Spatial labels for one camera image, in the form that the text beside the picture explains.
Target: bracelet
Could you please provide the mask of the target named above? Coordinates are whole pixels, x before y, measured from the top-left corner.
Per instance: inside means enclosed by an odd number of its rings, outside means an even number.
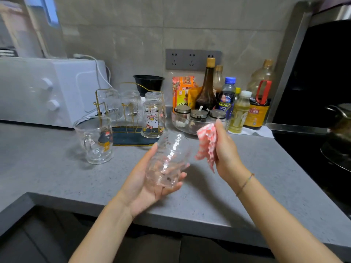
[[[246,180],[246,182],[244,183],[244,185],[240,188],[239,192],[237,193],[237,196],[242,192],[242,190],[244,189],[244,187],[246,186],[246,184],[251,180],[251,177],[253,177],[255,174],[251,174],[251,176]]]

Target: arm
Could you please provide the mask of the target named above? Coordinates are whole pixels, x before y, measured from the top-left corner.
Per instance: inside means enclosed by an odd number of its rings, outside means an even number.
[[[181,188],[185,172],[180,174],[179,182],[172,189],[145,183],[145,169],[156,150],[157,143],[134,167],[121,190],[103,209],[69,263],[112,262],[133,218],[161,197]]]
[[[234,141],[220,121],[216,122],[216,129],[217,171],[238,193],[251,172],[241,162]],[[280,263],[341,262],[280,205],[255,177],[251,177],[238,197]]]

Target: hand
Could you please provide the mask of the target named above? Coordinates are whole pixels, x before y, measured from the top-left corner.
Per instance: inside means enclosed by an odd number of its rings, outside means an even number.
[[[186,177],[186,173],[182,172],[178,183],[173,188],[164,188],[154,183],[147,183],[145,170],[156,150],[157,143],[151,147],[134,167],[116,196],[124,202],[133,218],[161,199],[161,197],[179,190],[183,184],[182,180]]]
[[[216,168],[220,177],[235,191],[250,175],[250,171],[241,162],[237,146],[224,129],[222,122],[217,119]]]

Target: dish cloth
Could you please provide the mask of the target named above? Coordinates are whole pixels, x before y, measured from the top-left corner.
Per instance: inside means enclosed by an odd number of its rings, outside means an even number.
[[[216,145],[217,145],[217,131],[213,123],[201,127],[197,132],[200,146],[199,151],[195,155],[195,159],[201,160],[207,158],[207,162],[214,173],[213,165],[217,158]]]
[[[243,130],[239,134],[232,133],[230,131],[228,131],[228,132],[231,134],[234,134],[234,135],[249,135],[249,136],[254,135],[254,136],[263,136],[263,137],[274,138],[272,130],[266,126],[262,126],[260,130],[253,130],[250,128],[243,127]]]

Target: white cable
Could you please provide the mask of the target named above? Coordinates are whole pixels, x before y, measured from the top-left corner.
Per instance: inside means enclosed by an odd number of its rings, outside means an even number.
[[[109,72],[109,74],[108,74],[108,83],[110,83],[110,81],[111,81],[111,70],[108,68],[108,66],[107,65],[105,65],[106,66],[106,68],[107,68],[107,70],[108,70],[108,72]]]
[[[92,57],[91,55],[86,55],[86,54],[73,54],[73,57],[74,57],[74,58],[90,57],[91,59],[94,59],[94,60],[95,60],[95,63],[96,63],[96,69],[98,70],[99,74],[101,75],[101,77],[103,78],[103,80],[108,84],[108,87],[109,87],[109,88],[113,88],[113,87],[111,86],[110,82],[107,81],[107,80],[103,77],[103,75],[102,75],[102,73],[101,73],[101,71],[100,71],[100,69],[99,69],[99,66],[98,66],[98,60],[97,60],[95,57]]]

